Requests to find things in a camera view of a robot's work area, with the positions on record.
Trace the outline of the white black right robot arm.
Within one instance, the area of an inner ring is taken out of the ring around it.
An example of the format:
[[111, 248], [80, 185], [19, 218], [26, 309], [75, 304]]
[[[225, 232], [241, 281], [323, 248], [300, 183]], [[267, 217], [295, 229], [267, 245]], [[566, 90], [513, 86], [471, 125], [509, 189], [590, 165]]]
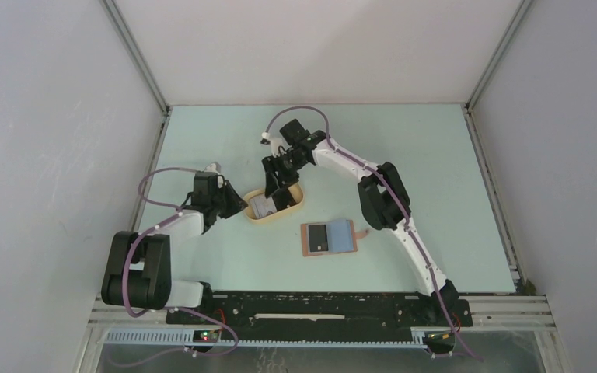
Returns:
[[271, 148], [262, 160], [266, 197], [273, 197], [299, 181], [299, 170], [308, 164], [351, 177], [358, 188], [361, 213], [375, 230], [390, 230], [414, 265], [418, 292], [423, 298], [421, 314], [432, 325], [440, 325], [452, 314], [459, 300], [453, 282], [433, 260], [415, 226], [410, 198], [397, 168], [362, 159], [341, 146], [325, 131], [310, 133], [298, 120], [288, 122], [279, 138], [268, 131], [260, 143]]

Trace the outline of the silver VIP card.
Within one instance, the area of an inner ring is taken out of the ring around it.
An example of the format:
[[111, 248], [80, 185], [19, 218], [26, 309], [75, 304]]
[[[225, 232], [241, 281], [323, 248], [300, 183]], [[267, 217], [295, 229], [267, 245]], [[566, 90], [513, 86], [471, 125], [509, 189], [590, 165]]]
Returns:
[[277, 213], [272, 197], [266, 198], [264, 194], [258, 194], [250, 199], [250, 206], [253, 209], [253, 216], [260, 220]]

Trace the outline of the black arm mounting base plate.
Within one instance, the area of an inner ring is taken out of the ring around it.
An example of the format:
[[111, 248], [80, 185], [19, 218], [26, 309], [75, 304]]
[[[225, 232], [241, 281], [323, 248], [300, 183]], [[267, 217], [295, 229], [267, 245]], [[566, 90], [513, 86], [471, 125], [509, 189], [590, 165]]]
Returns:
[[240, 336], [399, 337], [473, 325], [468, 301], [446, 308], [417, 293], [217, 291], [197, 309]]

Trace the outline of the beige oval card tray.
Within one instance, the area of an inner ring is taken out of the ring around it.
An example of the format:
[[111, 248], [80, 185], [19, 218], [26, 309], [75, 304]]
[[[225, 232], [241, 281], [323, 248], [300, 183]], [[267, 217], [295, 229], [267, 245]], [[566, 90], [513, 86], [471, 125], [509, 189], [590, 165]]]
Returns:
[[295, 184], [275, 197], [266, 197], [264, 189], [258, 189], [249, 192], [243, 199], [247, 203], [244, 215], [250, 222], [261, 225], [299, 210], [304, 204], [304, 192], [299, 184]]

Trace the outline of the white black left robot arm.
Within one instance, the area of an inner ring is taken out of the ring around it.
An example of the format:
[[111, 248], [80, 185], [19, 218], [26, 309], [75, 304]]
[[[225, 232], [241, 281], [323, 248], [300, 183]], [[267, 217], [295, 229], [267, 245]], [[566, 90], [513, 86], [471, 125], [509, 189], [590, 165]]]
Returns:
[[206, 323], [215, 303], [205, 295], [208, 284], [175, 280], [173, 244], [205, 234], [218, 219], [242, 212], [246, 202], [222, 175], [218, 163], [194, 172], [193, 189], [173, 213], [143, 232], [114, 235], [101, 286], [102, 301], [125, 307], [134, 317], [145, 310], [184, 307], [195, 323]]

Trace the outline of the pink leather card holder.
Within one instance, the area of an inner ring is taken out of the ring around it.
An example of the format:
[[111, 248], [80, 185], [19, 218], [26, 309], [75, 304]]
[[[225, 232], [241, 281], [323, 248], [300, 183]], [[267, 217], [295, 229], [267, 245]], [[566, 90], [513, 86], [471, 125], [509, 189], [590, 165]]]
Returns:
[[[329, 250], [325, 253], [308, 253], [307, 226], [324, 224], [327, 228]], [[358, 241], [370, 233], [369, 228], [357, 230], [350, 219], [337, 219], [328, 222], [307, 223], [301, 225], [302, 255], [304, 257], [356, 253]]]

